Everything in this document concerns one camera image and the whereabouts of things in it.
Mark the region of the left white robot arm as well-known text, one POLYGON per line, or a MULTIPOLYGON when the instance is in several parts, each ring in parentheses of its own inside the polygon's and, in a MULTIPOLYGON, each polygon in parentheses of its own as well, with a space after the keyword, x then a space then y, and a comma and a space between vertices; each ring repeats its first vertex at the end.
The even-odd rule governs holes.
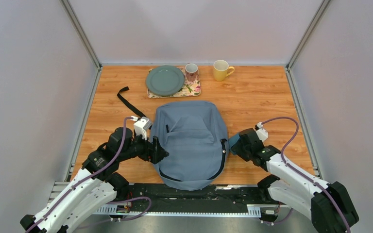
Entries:
POLYGON ((105 204, 132 203, 129 182, 117 173, 120 162, 140 158, 158 164, 169 153, 158 137, 149 142, 131 129, 119 127, 88 155, 82 168, 42 211, 25 215, 20 224, 27 233, 71 233, 105 204))

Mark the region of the small teal wallet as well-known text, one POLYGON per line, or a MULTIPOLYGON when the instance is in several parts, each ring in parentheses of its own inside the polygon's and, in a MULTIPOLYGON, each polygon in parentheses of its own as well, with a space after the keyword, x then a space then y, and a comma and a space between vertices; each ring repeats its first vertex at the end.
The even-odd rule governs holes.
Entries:
POLYGON ((240 138, 239 133, 237 133, 228 139, 230 150, 232 150, 232 147, 238 142, 239 138, 240 138))

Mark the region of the blue-grey fabric backpack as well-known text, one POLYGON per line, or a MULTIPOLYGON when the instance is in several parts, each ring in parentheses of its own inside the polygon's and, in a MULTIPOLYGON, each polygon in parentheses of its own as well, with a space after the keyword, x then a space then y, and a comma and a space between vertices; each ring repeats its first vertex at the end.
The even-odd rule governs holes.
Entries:
POLYGON ((150 135, 158 137, 169 153, 154 166, 167 186, 199 190, 223 172, 229 154, 228 130, 215 104, 194 100, 161 105, 150 135))

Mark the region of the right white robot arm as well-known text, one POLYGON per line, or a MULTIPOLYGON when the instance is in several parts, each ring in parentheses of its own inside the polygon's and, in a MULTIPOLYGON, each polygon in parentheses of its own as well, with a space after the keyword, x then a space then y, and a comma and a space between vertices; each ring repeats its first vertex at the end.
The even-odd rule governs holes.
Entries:
POLYGON ((243 130, 229 139, 230 152, 269 172, 258 182, 263 203, 281 202, 307 217, 319 233, 348 233, 359 222, 346 187, 322 180, 289 160, 281 150, 264 145, 262 128, 243 130))

